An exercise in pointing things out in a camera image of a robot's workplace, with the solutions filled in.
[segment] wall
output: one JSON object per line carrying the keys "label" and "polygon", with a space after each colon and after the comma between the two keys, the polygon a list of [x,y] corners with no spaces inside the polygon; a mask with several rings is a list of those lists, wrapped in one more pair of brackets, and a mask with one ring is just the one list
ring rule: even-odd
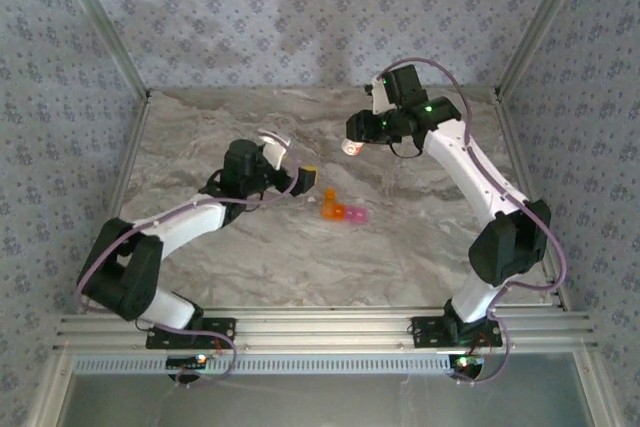
{"label": "wall", "polygon": [[495,85],[539,0],[101,1],[145,84],[168,88],[362,84],[417,54]]}
{"label": "wall", "polygon": [[2,0],[0,425],[22,424],[138,101],[77,0]]}
{"label": "wall", "polygon": [[568,0],[509,106],[593,312],[624,414],[640,425],[640,1]]}

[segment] small cube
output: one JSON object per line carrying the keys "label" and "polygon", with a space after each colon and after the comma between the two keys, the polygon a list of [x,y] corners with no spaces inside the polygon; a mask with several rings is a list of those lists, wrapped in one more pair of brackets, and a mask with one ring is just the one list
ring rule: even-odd
{"label": "small cube", "polygon": [[355,224],[367,223],[367,209],[364,207],[356,207],[354,205],[347,205],[344,216],[345,220],[353,222]]}
{"label": "small cube", "polygon": [[335,209],[336,209],[336,203],[335,202],[325,200],[322,203],[322,218],[323,219],[328,219],[328,220],[333,220],[333,214],[334,214]]}
{"label": "small cube", "polygon": [[335,204],[333,208],[333,220],[344,220],[346,209],[342,204]]}
{"label": "small cube", "polygon": [[325,202],[335,202],[336,201],[336,191],[334,189],[327,189],[324,191],[324,201]]}

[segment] pink block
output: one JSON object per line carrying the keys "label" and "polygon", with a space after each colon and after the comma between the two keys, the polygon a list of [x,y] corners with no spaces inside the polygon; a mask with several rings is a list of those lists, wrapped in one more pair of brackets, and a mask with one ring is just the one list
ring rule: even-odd
{"label": "pink block", "polygon": [[355,224],[366,224],[367,209],[364,207],[356,207],[354,205],[346,205],[344,219]]}

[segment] glass panel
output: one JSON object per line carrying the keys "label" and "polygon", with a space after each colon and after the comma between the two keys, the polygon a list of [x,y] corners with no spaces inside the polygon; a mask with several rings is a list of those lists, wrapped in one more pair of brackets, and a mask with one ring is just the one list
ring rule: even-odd
{"label": "glass panel", "polygon": [[592,421],[566,354],[514,355],[501,377],[475,387],[444,376],[238,375],[187,390],[164,375],[76,376],[59,427],[88,425],[584,427]]}

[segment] cable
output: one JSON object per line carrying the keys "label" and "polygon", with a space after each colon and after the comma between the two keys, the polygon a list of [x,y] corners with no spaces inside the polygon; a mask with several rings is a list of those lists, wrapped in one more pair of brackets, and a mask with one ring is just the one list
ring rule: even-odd
{"label": "cable", "polygon": [[[213,337],[216,340],[219,339],[219,340],[222,340],[222,341],[226,342],[227,345],[229,345],[229,347],[231,347],[231,350],[233,351],[233,358],[231,359],[231,362],[229,363],[229,367],[227,367],[227,370],[225,370],[219,376],[217,376],[217,377],[203,377],[196,371],[193,371],[193,370],[182,370],[182,371],[180,371],[179,373],[176,374],[176,384],[177,385],[184,386],[187,389],[191,388],[192,386],[193,387],[198,387],[198,388],[199,387],[211,386],[211,385],[217,384],[218,382],[220,382],[223,379],[226,379],[231,374],[233,369],[235,369],[236,362],[238,360],[238,348],[236,347],[236,344],[233,342],[233,340],[231,340],[226,335],[219,334],[217,332],[211,332],[211,331],[208,331],[208,330],[174,329],[173,327],[169,327],[167,325],[162,325],[162,324],[155,324],[154,327],[157,328],[157,329],[160,329],[160,330],[164,330],[165,332],[169,332],[171,334],[194,335],[194,336],[201,336],[201,337]],[[182,384],[182,383],[179,382],[179,379],[180,379],[181,375],[185,375],[185,374],[197,375],[198,377],[200,377],[200,379],[195,384],[191,384],[191,383],[190,384]]]}
{"label": "cable", "polygon": [[138,321],[139,320],[140,319],[136,319],[136,320],[133,321],[133,325],[135,325],[136,329],[138,329],[140,332],[149,332],[149,330],[151,330],[151,329],[143,329],[142,327],[140,327],[138,325]]}
{"label": "cable", "polygon": [[400,155],[398,154],[398,152],[396,152],[396,149],[393,147],[393,144],[391,142],[389,142],[389,148],[391,149],[391,152],[393,153],[393,155],[395,155],[396,157],[400,158],[400,159],[415,159],[416,157],[420,157],[422,155],[423,150],[422,149],[418,149],[418,153],[414,154],[414,155]]}
{"label": "cable", "polygon": [[[264,192],[260,192],[260,198],[258,200],[262,200],[264,199]],[[258,210],[260,208],[259,205],[256,205],[253,209],[247,209],[245,210],[246,213],[250,214],[251,212],[255,212],[256,210]]]}
{"label": "cable", "polygon": [[216,170],[213,174],[211,174],[210,180],[213,180],[215,182],[220,174],[222,174],[222,169]]}
{"label": "cable", "polygon": [[268,132],[260,132],[261,136],[266,136],[266,137],[270,137],[273,140],[275,140],[276,142],[278,142],[280,145],[282,145],[282,147],[285,149],[285,151],[287,152],[287,154],[289,155],[289,157],[293,160],[294,164],[295,164],[295,168],[294,168],[294,174],[293,174],[293,180],[291,181],[291,184],[280,194],[276,195],[275,197],[272,197],[270,199],[262,199],[262,200],[243,200],[243,199],[232,199],[232,198],[215,198],[215,197],[210,197],[210,198],[206,198],[206,199],[201,199],[199,201],[190,203],[190,204],[186,204],[183,205],[181,207],[178,207],[174,210],[171,210],[167,213],[165,213],[162,217],[150,221],[150,222],[146,222],[144,224],[140,224],[137,226],[134,226],[133,228],[131,228],[131,230],[127,231],[126,233],[124,233],[123,235],[121,235],[120,237],[118,237],[109,247],[107,247],[104,252],[102,252],[102,254],[100,254],[98,256],[98,258],[93,262],[93,264],[91,264],[91,266],[87,269],[87,271],[85,272],[85,274],[82,276],[82,278],[80,279],[80,281],[78,282],[78,285],[76,287],[76,290],[74,292],[74,298],[76,303],[78,304],[79,307],[89,311],[89,312],[97,312],[97,313],[111,313],[110,310],[108,309],[101,309],[101,308],[97,308],[97,307],[92,307],[88,304],[85,304],[82,301],[82,291],[84,290],[84,288],[87,286],[87,283],[89,282],[89,279],[91,279],[91,277],[96,273],[96,271],[100,268],[100,266],[107,260],[107,258],[120,246],[122,245],[124,242],[126,242],[129,238],[133,237],[135,234],[137,234],[138,232],[141,232],[143,230],[146,230],[150,227],[154,227],[160,224],[163,224],[164,222],[167,222],[171,219],[173,219],[174,217],[177,217],[178,215],[181,215],[185,212],[188,212],[189,210],[195,209],[196,207],[200,207],[202,205],[211,205],[211,204],[222,204],[222,203],[229,203],[229,204],[244,204],[244,205],[266,205],[266,204],[270,204],[272,202],[276,202],[284,197],[286,197],[287,195],[289,195],[289,193],[294,189],[294,187],[296,186],[296,183],[298,182],[298,177],[299,177],[299,162],[298,159],[291,155],[291,149],[290,147],[283,142],[279,137],[270,134]]}
{"label": "cable", "polygon": [[489,339],[487,334],[485,334],[483,332],[478,332],[478,334],[476,335],[475,338],[476,338],[476,340],[474,340],[473,346],[471,347],[471,350],[469,350],[469,352],[466,354],[467,357],[472,356],[473,353],[476,351],[476,349],[478,347],[480,347],[480,342],[478,341],[478,339],[484,339],[485,340],[485,342],[489,346],[489,353],[491,353],[491,351],[493,350],[493,345],[491,345],[491,340]]}
{"label": "cable", "polygon": [[482,176],[487,180],[487,182],[489,182],[491,186],[494,187],[500,193],[501,196],[509,200],[509,202],[511,202],[516,207],[518,207],[527,217],[529,217],[540,228],[540,230],[542,230],[542,232],[544,233],[544,235],[547,236],[551,244],[553,244],[553,247],[556,249],[556,252],[558,252],[558,257],[560,257],[560,275],[555,280],[555,282],[552,282],[549,285],[538,286],[538,285],[526,284],[524,282],[508,281],[504,284],[502,290],[493,298],[493,300],[489,304],[489,307],[487,307],[487,319],[496,321],[500,326],[500,329],[504,333],[505,353],[504,353],[504,358],[502,359],[502,362],[500,363],[496,371],[493,372],[491,375],[481,380],[475,380],[475,381],[472,379],[469,379],[468,377],[462,376],[467,382],[478,384],[478,383],[486,382],[496,378],[502,372],[505,365],[507,364],[507,359],[511,351],[511,343],[510,343],[509,333],[507,331],[507,328],[504,325],[504,322],[502,322],[502,320],[496,317],[495,315],[496,305],[498,301],[511,288],[511,286],[522,287],[529,290],[535,290],[537,292],[551,292],[556,290],[558,287],[562,285],[562,283],[565,281],[567,277],[567,258],[562,249],[562,245],[560,245],[560,241],[554,235],[554,233],[551,232],[551,229],[549,229],[549,227],[547,227],[547,225],[542,220],[540,220],[537,215],[531,212],[531,210],[529,210],[526,205],[524,205],[522,202],[520,202],[519,200],[514,198],[511,194],[509,194],[509,192],[507,192],[507,190],[504,189],[502,185],[500,185],[500,183],[497,182],[491,176],[491,174],[487,171],[487,169],[485,169],[485,167],[482,165],[482,163],[476,156],[475,152],[473,151],[473,147],[471,146],[471,125],[472,125],[472,119],[473,119],[471,105],[469,104],[469,100],[467,99],[467,96],[462,91],[460,84],[458,84],[458,81],[455,79],[455,77],[451,72],[449,72],[445,67],[440,65],[435,60],[426,59],[424,57],[407,57],[406,59],[400,59],[396,62],[393,62],[391,65],[385,68],[382,72],[380,72],[380,74],[376,77],[376,79],[380,79],[382,75],[387,73],[389,70],[393,69],[394,67],[397,67],[398,65],[405,64],[407,62],[421,62],[423,64],[427,64],[432,67],[435,67],[451,81],[451,84],[456,89],[456,92],[458,93],[458,95],[460,95],[460,98],[462,99],[462,103],[464,104],[464,107],[467,111],[467,123],[464,129],[464,143],[465,143],[465,148],[469,153],[469,157],[471,158],[471,161],[476,166],[478,171],[480,171]]}

